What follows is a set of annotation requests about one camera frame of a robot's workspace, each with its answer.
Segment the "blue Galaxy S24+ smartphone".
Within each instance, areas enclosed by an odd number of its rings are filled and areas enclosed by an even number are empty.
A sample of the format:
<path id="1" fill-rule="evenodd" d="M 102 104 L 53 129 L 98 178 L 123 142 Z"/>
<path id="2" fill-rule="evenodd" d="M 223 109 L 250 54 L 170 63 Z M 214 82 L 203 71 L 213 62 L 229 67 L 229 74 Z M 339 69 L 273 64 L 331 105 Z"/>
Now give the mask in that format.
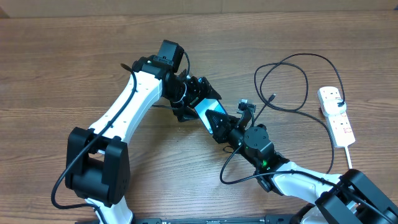
<path id="1" fill-rule="evenodd" d="M 194 110 L 196 111 L 205 128 L 210 134 L 213 134 L 213 131 L 210 126 L 210 122 L 206 117 L 206 111 L 212 110 L 221 114 L 227 114 L 226 110 L 223 108 L 219 100 L 208 98 L 203 99 L 199 104 L 197 104 L 196 107 L 194 107 Z"/>

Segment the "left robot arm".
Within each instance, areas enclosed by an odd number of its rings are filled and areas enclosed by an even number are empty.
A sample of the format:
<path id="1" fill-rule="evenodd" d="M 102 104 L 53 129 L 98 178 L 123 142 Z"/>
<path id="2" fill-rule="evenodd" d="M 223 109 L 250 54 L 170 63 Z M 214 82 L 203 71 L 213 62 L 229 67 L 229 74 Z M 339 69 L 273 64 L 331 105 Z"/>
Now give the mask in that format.
<path id="1" fill-rule="evenodd" d="M 65 185 L 85 199 L 84 205 L 93 208 L 100 223 L 134 221 L 125 199 L 130 180 L 128 144 L 161 97 L 170 101 L 180 122 L 199 118 L 206 129 L 211 128 L 207 111 L 226 113 L 206 78 L 192 77 L 188 70 L 178 72 L 186 56 L 177 43 L 164 40 L 157 54 L 123 65 L 129 80 L 109 110 L 88 129 L 70 133 Z"/>

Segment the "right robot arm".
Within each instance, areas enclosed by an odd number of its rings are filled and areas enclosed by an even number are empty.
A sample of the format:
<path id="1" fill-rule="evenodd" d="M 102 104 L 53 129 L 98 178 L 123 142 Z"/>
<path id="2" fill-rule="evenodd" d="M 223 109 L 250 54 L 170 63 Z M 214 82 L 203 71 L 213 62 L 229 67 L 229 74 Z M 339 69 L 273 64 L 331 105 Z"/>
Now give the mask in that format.
<path id="1" fill-rule="evenodd" d="M 310 204 L 296 222 L 397 223 L 397 205 L 364 173 L 350 169 L 343 175 L 324 174 L 300 167 L 274 149 L 263 124 L 249 123 L 252 117 L 249 111 L 236 118 L 206 110 L 201 118 L 218 143 L 227 142 L 253 165 L 250 178 L 265 191 Z"/>

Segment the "white charger plug adapter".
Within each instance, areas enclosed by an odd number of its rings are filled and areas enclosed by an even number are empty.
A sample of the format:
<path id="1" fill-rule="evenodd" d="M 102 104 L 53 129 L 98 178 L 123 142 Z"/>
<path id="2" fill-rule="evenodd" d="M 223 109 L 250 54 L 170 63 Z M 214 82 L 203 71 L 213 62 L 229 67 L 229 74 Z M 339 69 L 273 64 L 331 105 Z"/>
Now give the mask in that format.
<path id="1" fill-rule="evenodd" d="M 347 110 L 347 105 L 346 103 L 342 103 L 341 99 L 332 99 L 332 100 L 326 100 L 322 104 L 322 110 L 323 114 L 326 117 L 329 116 L 338 116 L 342 113 L 345 113 Z"/>

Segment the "white power strip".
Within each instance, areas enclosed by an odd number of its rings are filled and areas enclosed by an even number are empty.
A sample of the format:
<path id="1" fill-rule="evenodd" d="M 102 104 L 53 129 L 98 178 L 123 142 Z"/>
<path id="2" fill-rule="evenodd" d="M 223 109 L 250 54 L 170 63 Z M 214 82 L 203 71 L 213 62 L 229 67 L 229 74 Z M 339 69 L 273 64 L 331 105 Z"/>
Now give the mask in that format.
<path id="1" fill-rule="evenodd" d="M 342 99 L 339 90 L 333 86 L 324 86 L 317 91 L 318 99 L 320 101 L 320 108 L 326 100 Z M 334 147 L 343 148 L 348 147 L 355 142 L 354 133 L 350 125 L 347 113 L 342 113 L 338 116 L 326 117 L 328 129 L 331 132 Z"/>

